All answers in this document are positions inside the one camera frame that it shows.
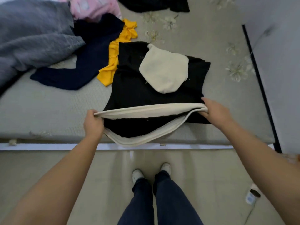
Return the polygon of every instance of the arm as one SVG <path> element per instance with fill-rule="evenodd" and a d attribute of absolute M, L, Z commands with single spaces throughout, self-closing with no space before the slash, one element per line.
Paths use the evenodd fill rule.
<path fill-rule="evenodd" d="M 286 224 L 300 224 L 300 169 L 235 122 L 229 109 L 202 98 L 208 113 L 200 112 L 228 138 L 248 174 Z"/>
<path fill-rule="evenodd" d="M 103 134 L 103 121 L 89 110 L 85 138 L 18 202 L 1 225 L 66 224 Z"/>

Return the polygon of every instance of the white wall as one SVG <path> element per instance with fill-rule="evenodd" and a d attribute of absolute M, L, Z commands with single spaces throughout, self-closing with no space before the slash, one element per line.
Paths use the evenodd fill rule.
<path fill-rule="evenodd" d="M 236 0 L 283 152 L 300 154 L 300 0 Z"/>

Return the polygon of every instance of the jeans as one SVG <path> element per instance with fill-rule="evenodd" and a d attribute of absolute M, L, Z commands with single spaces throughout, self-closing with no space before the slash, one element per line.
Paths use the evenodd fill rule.
<path fill-rule="evenodd" d="M 118 225 L 154 225 L 152 187 L 140 178 L 132 189 L 134 197 Z M 197 212 L 166 171 L 155 175 L 153 193 L 156 197 L 158 225 L 203 225 Z"/>

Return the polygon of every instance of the shoe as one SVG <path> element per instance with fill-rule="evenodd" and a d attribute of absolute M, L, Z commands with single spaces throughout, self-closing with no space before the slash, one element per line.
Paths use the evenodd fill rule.
<path fill-rule="evenodd" d="M 139 169 L 135 169 L 132 172 L 132 181 L 133 181 L 133 185 L 136 183 L 136 181 L 140 178 L 144 178 L 143 173 L 139 170 Z"/>
<path fill-rule="evenodd" d="M 163 163 L 163 165 L 160 168 L 160 171 L 162 171 L 162 170 L 166 171 L 171 176 L 171 164 L 170 163 L 167 163 L 167 162 Z"/>

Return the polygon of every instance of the mattress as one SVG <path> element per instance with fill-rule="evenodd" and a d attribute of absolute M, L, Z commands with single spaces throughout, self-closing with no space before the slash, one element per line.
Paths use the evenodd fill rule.
<path fill-rule="evenodd" d="M 248 63 L 249 51 L 236 6 L 226 0 L 188 2 L 190 13 L 162 10 L 142 14 L 131 12 L 122 4 L 120 8 L 124 18 L 137 21 L 139 37 L 133 41 L 152 42 L 158 48 L 211 62 L 203 94 L 227 106 L 235 120 L 262 141 L 274 143 L 259 84 Z M 170 17 L 176 23 L 166 30 Z M 71 65 L 72 61 L 66 61 L 61 67 L 72 68 Z M 245 71 L 237 82 L 238 77 L 231 76 L 230 71 L 239 65 Z M 95 78 L 80 90 L 62 90 L 29 79 L 33 72 L 25 73 L 0 98 L 0 138 L 80 141 L 84 137 L 86 111 L 102 111 L 111 86 L 105 87 Z M 103 136 L 101 142 L 112 140 Z M 185 123 L 153 142 L 230 144 L 214 126 L 193 123 Z"/>

